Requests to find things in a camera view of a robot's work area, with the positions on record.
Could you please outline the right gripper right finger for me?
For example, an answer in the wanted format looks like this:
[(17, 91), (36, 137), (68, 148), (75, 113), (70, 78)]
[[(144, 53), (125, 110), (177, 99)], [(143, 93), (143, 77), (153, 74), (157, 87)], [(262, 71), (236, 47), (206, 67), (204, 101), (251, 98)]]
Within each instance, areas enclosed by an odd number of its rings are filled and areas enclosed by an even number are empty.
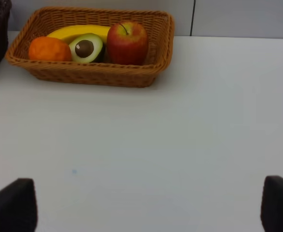
[(265, 178), (260, 219), (264, 231), (283, 232), (283, 178), (278, 175)]

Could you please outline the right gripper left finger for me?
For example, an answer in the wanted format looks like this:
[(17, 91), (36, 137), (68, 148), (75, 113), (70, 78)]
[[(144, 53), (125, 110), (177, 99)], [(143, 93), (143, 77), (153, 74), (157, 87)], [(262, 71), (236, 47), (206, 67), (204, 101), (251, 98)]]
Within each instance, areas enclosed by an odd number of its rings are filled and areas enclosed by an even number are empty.
[(0, 232), (34, 232), (37, 223), (33, 179), (19, 178), (0, 190)]

